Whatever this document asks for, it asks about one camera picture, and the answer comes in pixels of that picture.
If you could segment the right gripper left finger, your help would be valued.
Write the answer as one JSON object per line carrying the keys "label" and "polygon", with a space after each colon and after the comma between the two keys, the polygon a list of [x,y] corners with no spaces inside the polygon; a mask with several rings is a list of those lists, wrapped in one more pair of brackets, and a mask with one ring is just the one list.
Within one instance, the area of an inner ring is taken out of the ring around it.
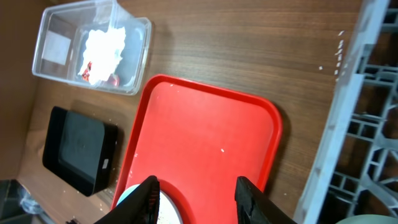
{"label": "right gripper left finger", "polygon": [[95,224],[156,224],[159,207],[160,183],[151,175]]}

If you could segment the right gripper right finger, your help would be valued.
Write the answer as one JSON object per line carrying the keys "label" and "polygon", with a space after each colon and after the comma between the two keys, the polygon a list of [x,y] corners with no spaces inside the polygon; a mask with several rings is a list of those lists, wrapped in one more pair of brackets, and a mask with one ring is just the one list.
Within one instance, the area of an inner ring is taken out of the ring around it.
{"label": "right gripper right finger", "polygon": [[295,224],[247,177],[237,178],[234,199],[239,224]]}

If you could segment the light blue plate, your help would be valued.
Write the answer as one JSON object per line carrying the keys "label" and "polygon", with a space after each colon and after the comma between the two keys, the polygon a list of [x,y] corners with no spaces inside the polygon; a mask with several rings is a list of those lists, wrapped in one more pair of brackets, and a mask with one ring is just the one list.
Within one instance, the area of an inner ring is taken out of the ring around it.
{"label": "light blue plate", "polygon": [[[140,184],[136,184],[127,188],[119,197],[116,205],[119,205],[128,195],[138,188],[139,185]],[[162,190],[160,191],[160,206],[157,224],[183,224],[183,220],[177,206]]]}

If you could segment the mint green bowl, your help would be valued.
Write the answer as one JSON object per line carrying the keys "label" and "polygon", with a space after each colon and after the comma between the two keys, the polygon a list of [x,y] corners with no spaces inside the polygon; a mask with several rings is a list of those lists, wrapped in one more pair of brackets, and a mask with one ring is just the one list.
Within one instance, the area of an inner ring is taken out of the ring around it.
{"label": "mint green bowl", "polygon": [[384,215],[356,215],[336,224],[398,224],[398,219]]}

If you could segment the red snack wrapper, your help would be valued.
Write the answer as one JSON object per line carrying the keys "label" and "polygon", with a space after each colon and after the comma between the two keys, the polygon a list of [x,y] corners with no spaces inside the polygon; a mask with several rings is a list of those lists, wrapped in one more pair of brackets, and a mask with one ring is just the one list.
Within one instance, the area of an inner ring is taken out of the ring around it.
{"label": "red snack wrapper", "polygon": [[88,62],[86,68],[81,74],[81,79],[91,83],[92,85],[110,85],[118,87],[120,84],[120,77],[112,73],[109,76],[103,75],[102,77],[97,71],[93,70],[93,62]]}

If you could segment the white napkin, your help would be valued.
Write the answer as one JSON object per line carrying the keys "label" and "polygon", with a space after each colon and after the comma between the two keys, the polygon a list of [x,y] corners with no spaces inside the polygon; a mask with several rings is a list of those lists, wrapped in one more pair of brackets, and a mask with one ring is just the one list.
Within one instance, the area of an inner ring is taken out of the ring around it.
{"label": "white napkin", "polygon": [[83,63],[78,75],[81,76],[88,62],[93,62],[93,70],[102,77],[115,73],[125,48],[126,30],[122,28],[110,28],[107,32],[91,30],[85,42],[83,51]]}

